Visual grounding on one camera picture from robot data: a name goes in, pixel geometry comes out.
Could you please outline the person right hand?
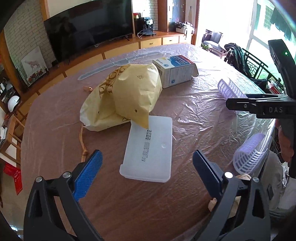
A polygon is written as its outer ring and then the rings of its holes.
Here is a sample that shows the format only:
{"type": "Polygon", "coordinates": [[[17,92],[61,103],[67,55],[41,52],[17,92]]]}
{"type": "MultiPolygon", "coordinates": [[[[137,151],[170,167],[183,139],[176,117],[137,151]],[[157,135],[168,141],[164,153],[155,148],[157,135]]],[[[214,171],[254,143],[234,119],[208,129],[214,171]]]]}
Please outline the person right hand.
{"type": "Polygon", "coordinates": [[[278,129],[278,139],[281,149],[281,156],[285,162],[290,162],[292,160],[292,157],[294,155],[294,150],[292,148],[290,140],[285,136],[285,134],[282,131],[280,121],[276,119],[275,126],[278,129]]]}

